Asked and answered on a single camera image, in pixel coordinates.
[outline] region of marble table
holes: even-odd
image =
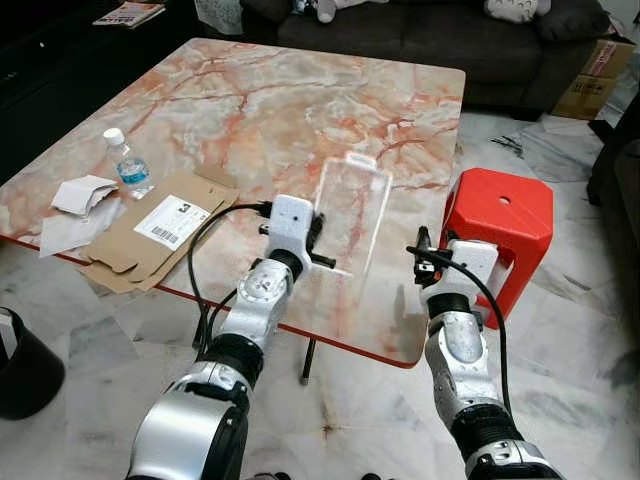
[[[308,277],[296,285],[280,327],[409,368],[420,358],[425,325],[404,247],[419,225],[439,235],[464,80],[447,68],[190,40],[0,188],[0,237],[37,248],[62,181],[89,173],[113,178],[102,159],[101,134],[109,127],[145,152],[155,178],[214,164],[235,177],[239,201],[277,193],[313,200],[327,158],[364,153],[394,182],[362,299],[354,303],[335,285]],[[211,303],[263,252],[259,224],[237,212],[198,249],[196,274]],[[83,261],[81,250],[60,256]],[[158,288],[191,298],[186,263]],[[324,299],[328,313],[310,312],[313,296]]]

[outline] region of gray sofa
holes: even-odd
[[[533,118],[555,105],[609,25],[597,0],[553,0],[525,25],[485,15],[483,3],[365,3],[323,25],[291,15],[291,0],[241,0],[249,41],[458,68],[467,74],[466,104]]]

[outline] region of bottle label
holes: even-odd
[[[122,181],[127,185],[133,185],[136,183],[140,183],[148,176],[149,175],[145,172],[138,172],[134,173],[133,175],[121,175],[120,178],[122,178]]]
[[[149,177],[149,168],[141,158],[134,158],[118,165],[118,175],[125,185],[135,185]]]

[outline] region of red plastic stool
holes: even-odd
[[[484,168],[460,175],[447,198],[440,247],[449,240],[498,245],[498,263],[488,287],[505,320],[553,236],[553,192],[544,183]],[[477,304],[488,307],[484,297]],[[493,312],[486,325],[498,328]]]

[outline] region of cardboard box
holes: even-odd
[[[631,40],[619,35],[600,38],[580,73],[592,77],[616,78],[625,69],[634,48]]]
[[[561,117],[593,120],[615,86],[615,78],[578,75],[551,113]]]
[[[178,171],[138,201],[89,244],[80,271],[115,293],[147,291],[187,253],[193,233],[238,196],[216,167]]]

